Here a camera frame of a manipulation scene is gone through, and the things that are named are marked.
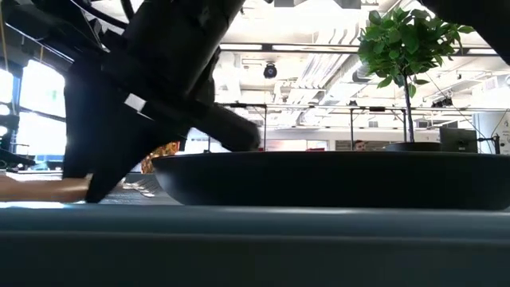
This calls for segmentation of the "blue plastic tray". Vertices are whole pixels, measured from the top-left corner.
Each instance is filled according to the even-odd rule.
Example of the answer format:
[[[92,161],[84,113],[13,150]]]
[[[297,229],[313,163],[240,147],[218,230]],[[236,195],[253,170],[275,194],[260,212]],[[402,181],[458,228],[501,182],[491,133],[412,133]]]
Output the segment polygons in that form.
[[[0,287],[510,287],[510,213],[0,202]]]

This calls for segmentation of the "amber ribbed glass cup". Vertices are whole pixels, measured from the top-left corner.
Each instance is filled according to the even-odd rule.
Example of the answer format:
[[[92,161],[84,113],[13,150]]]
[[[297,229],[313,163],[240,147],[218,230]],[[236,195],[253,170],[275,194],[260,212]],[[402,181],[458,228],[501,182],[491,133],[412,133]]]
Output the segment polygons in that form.
[[[150,174],[154,172],[154,166],[152,160],[158,157],[171,156],[175,155],[180,148],[180,142],[170,142],[161,147],[157,147],[154,151],[152,151],[149,155],[147,155],[141,162],[141,173],[142,174]]]

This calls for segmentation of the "black computer monitor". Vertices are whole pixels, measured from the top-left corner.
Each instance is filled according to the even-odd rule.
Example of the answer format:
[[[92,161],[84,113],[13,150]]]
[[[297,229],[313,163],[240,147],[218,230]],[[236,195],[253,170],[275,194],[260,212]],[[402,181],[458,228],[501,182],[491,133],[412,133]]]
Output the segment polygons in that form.
[[[477,133],[474,130],[440,128],[439,135],[442,151],[478,153]]]

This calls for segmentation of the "black round plate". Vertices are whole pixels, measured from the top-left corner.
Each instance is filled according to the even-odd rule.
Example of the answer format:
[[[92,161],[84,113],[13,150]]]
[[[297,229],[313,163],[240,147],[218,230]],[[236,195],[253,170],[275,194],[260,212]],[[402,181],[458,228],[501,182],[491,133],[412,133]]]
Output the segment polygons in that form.
[[[440,210],[510,207],[510,157],[420,151],[255,151],[153,160],[184,205]]]

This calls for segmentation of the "green potted plant black pot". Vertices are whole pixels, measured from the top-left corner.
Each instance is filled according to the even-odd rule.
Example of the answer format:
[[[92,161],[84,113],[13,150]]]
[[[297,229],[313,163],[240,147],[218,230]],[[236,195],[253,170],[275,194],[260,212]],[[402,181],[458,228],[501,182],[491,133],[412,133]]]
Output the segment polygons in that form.
[[[471,26],[446,22],[420,9],[396,8],[385,15],[372,10],[368,14],[368,24],[359,36],[359,59],[366,66],[368,77],[376,75],[381,79],[378,88],[395,84],[404,90],[406,101],[408,140],[392,144],[392,149],[434,151],[439,148],[437,144],[428,147],[415,142],[411,99],[418,86],[428,83],[418,75],[443,66],[443,58],[451,59],[455,54],[454,46],[462,46],[461,35],[473,31]]]

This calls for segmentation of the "wooden-handled metal fork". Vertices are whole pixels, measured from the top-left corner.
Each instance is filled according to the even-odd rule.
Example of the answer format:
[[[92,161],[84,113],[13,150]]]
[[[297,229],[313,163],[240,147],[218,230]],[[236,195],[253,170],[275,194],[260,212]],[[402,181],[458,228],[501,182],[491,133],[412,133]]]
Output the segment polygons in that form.
[[[85,199],[91,178],[17,181],[0,175],[0,202],[79,202]]]

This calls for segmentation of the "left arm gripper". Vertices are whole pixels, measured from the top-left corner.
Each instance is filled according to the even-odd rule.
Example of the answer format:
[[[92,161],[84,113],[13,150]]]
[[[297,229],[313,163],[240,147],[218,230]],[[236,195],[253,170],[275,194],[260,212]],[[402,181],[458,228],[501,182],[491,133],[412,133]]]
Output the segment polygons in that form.
[[[255,123],[214,101],[219,45],[245,0],[144,0],[120,36],[106,37],[102,71],[145,100],[107,114],[85,201],[99,203],[156,148],[197,128],[230,151],[256,150]]]

